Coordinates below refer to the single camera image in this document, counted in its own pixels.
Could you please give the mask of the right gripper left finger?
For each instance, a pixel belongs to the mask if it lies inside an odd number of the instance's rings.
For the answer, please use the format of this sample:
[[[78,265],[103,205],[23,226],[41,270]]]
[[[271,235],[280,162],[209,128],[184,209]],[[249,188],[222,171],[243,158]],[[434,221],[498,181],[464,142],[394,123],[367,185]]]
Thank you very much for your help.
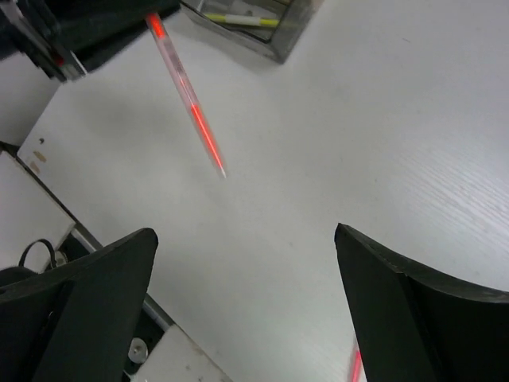
[[[3,381],[120,381],[158,246],[143,228],[43,273],[1,271]]]

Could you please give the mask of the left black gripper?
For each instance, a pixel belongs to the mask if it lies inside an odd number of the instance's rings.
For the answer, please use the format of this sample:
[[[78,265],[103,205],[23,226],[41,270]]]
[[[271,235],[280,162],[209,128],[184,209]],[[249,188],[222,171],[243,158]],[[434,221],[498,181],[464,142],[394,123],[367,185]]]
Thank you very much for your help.
[[[147,30],[146,17],[175,14],[178,1],[2,1],[4,32],[46,76],[75,81]]]

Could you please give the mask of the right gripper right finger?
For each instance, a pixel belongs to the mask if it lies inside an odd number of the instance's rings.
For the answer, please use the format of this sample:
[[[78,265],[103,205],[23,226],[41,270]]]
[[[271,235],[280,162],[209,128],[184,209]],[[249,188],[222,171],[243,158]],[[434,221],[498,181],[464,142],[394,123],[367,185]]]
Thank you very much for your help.
[[[345,224],[337,261],[369,381],[506,381],[508,293],[384,247]]]

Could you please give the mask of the pink thin pen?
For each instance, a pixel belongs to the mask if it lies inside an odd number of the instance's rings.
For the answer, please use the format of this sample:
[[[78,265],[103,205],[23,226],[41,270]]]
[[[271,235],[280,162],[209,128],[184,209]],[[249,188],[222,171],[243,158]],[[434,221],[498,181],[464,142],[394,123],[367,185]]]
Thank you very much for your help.
[[[362,356],[359,350],[358,342],[355,339],[352,346],[347,382],[359,382],[360,376],[362,374],[362,367]]]
[[[192,87],[190,79],[184,69],[177,51],[166,31],[163,22],[157,13],[149,14],[146,17],[146,24],[153,35],[161,57],[169,71],[173,83],[181,97],[181,100],[192,120],[196,132],[202,140],[202,144],[209,155],[213,165],[219,173],[226,177],[224,160],[216,142],[212,129],[203,113],[199,100]]]

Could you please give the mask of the yellow thin pen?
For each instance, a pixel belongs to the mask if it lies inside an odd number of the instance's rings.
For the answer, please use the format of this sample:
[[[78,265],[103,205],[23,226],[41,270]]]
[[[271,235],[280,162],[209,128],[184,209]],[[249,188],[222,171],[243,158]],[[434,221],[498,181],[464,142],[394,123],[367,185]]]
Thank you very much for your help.
[[[241,25],[249,27],[260,27],[260,28],[276,28],[279,25],[278,19],[273,18],[261,18],[247,15],[236,15],[236,14],[211,14],[206,13],[204,15],[207,19],[227,24],[227,25]]]

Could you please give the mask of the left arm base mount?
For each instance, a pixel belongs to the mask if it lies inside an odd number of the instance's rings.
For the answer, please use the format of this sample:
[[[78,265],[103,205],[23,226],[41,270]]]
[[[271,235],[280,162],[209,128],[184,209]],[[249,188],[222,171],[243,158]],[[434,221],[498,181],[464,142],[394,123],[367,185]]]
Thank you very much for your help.
[[[143,228],[87,249],[71,218],[1,147],[1,378],[132,381],[164,328],[147,289]]]

